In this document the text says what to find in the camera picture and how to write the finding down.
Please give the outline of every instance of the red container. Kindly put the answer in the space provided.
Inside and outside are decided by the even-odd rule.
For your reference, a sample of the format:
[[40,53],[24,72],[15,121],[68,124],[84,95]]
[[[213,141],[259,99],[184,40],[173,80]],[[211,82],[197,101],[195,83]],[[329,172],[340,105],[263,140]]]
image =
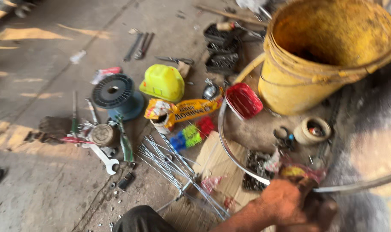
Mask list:
[[246,83],[229,87],[225,92],[225,99],[241,120],[251,119],[263,109],[263,103]]

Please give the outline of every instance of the blue spool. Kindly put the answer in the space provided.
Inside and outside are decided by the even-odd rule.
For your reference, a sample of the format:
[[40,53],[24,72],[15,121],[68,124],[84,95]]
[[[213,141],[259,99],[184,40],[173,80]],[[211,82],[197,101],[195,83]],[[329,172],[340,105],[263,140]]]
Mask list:
[[144,108],[144,97],[135,92],[134,81],[125,74],[114,74],[100,81],[92,91],[92,101],[97,107],[107,109],[108,116],[122,114],[124,122],[139,116]]

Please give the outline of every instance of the yellow packet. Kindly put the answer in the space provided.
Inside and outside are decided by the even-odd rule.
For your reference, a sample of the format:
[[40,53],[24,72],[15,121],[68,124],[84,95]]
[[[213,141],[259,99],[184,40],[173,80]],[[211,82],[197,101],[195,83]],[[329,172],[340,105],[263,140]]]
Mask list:
[[224,99],[224,90],[220,87],[220,94],[212,100],[192,99],[174,104],[162,99],[151,98],[145,110],[146,119],[158,119],[159,116],[172,114],[165,123],[166,127],[171,127],[177,122],[195,119],[211,113],[220,108]]

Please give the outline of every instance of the scissors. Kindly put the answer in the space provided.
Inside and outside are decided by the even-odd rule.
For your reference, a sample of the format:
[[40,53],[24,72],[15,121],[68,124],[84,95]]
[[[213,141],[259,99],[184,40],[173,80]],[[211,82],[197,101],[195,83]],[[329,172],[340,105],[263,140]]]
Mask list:
[[280,129],[286,132],[286,136],[281,137],[277,135],[277,131],[274,129],[274,137],[279,141],[281,147],[286,147],[289,151],[294,151],[294,135],[290,134],[289,130],[284,126],[280,126]]
[[175,57],[169,57],[169,56],[155,56],[156,59],[159,60],[166,60],[166,61],[174,61],[178,64],[179,61],[182,61],[186,64],[193,64],[194,61],[192,59],[188,58],[175,58]]

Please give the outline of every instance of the colorful bristle brush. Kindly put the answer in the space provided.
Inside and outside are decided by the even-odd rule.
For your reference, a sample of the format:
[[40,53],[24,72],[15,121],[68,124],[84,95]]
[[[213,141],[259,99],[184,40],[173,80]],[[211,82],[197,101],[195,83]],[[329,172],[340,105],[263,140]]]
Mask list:
[[195,123],[186,126],[182,131],[170,139],[175,150],[180,151],[193,147],[203,141],[214,129],[211,117],[206,116]]

